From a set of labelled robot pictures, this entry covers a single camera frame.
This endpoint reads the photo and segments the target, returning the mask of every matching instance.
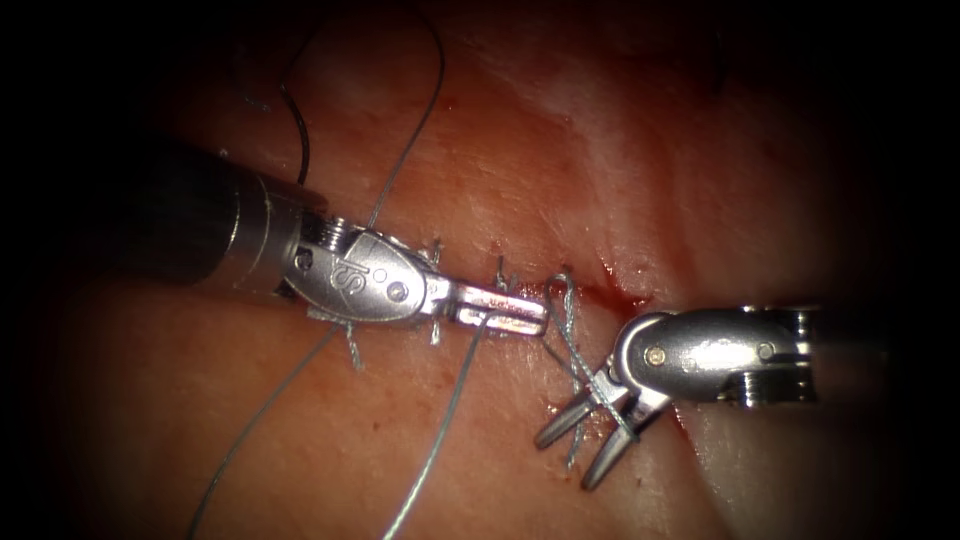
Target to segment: blood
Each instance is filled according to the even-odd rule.
[[[565,267],[572,273],[572,268]],[[581,301],[600,306],[607,311],[613,312],[617,318],[626,323],[630,319],[644,312],[644,308],[653,300],[652,296],[629,294],[620,286],[613,269],[604,264],[604,281],[600,284],[585,285],[574,281],[577,289],[577,296]],[[516,291],[521,296],[529,298],[543,298],[543,284],[537,282],[521,282],[517,284]],[[550,283],[550,297],[561,298],[566,292],[563,282],[553,281]]]
[[[615,313],[624,323],[643,313],[643,308],[649,305],[653,298],[628,294],[620,286],[613,269],[606,264],[603,268],[606,270],[603,284],[577,287],[583,300]]]

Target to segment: engraved logo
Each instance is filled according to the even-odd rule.
[[[333,267],[333,273],[330,274],[330,285],[338,291],[356,294],[366,288],[366,274],[369,273],[370,269],[365,266],[337,259]]]

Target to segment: red blood stain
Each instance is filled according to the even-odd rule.
[[[615,313],[623,323],[643,313],[644,308],[650,304],[653,298],[627,293],[620,286],[613,269],[607,265],[604,265],[604,268],[606,273],[604,282],[601,284],[574,282],[580,300]],[[517,284],[515,292],[528,298],[543,298],[543,283],[522,282]],[[552,281],[550,283],[551,298],[561,298],[565,292],[566,287],[564,287],[563,282]]]
[[[603,284],[577,287],[583,300],[615,313],[624,323],[640,315],[643,308],[650,304],[652,297],[628,294],[620,286],[613,268],[607,264],[604,264],[603,268],[606,270]]]

